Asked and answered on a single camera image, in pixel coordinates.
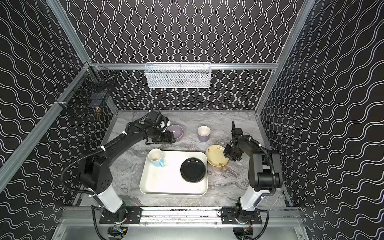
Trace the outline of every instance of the cup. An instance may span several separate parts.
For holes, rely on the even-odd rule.
[[[154,148],[148,153],[149,160],[155,165],[156,167],[164,167],[164,163],[161,160],[163,157],[163,151],[161,151],[158,148]]]
[[[201,126],[197,130],[197,137],[200,142],[206,142],[209,140],[209,135],[211,134],[211,129],[207,126]]]

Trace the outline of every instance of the white mesh basket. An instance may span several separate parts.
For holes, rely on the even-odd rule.
[[[211,63],[146,63],[150,88],[209,88]]]

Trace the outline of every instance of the patterned back wall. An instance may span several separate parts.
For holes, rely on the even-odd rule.
[[[384,238],[384,1],[319,0],[264,107],[312,240]]]
[[[112,115],[96,122],[74,121],[63,110],[0,193],[0,240],[52,238],[65,206],[76,194],[63,190],[60,174],[85,150],[101,144]],[[77,166],[66,183],[79,188]]]
[[[81,66],[44,0],[0,1],[0,167]]]
[[[61,0],[95,63],[277,62],[303,0]]]
[[[211,87],[149,88],[144,71],[117,71],[112,97],[121,109],[150,109],[157,98],[164,110],[249,110],[256,108],[271,70],[214,70]]]

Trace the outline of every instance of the gray marble tabletop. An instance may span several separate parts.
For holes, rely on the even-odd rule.
[[[128,122],[146,114],[144,111],[119,112],[116,124],[113,127],[109,141],[125,129]],[[153,148],[161,150],[201,151],[213,144],[225,146],[230,142],[231,123],[235,121],[237,127],[241,127],[244,134],[251,135],[263,144],[263,139],[258,128],[253,112],[206,112],[206,111],[162,111],[171,124],[178,124],[184,129],[183,138],[173,144],[145,145],[141,141],[129,148],[111,166],[113,175],[113,187],[117,194],[129,205],[139,206],[233,206],[237,199],[244,194],[248,183],[249,157],[243,154],[242,160],[230,161],[224,168],[215,168],[208,165],[208,190],[199,198],[185,197],[154,197],[143,194],[139,189],[141,174],[148,152]],[[197,139],[197,129],[200,126],[208,126],[211,129],[208,142],[201,143]],[[93,199],[84,197],[81,205],[91,205]],[[281,206],[285,202],[281,189],[276,194],[264,198],[259,206]]]

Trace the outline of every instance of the white tray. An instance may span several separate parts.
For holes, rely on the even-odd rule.
[[[197,157],[205,165],[205,176],[200,182],[187,182],[180,173],[183,161]],[[140,191],[144,194],[169,195],[172,197],[199,197],[208,189],[207,157],[202,152],[163,151],[164,167],[145,161],[140,180]]]

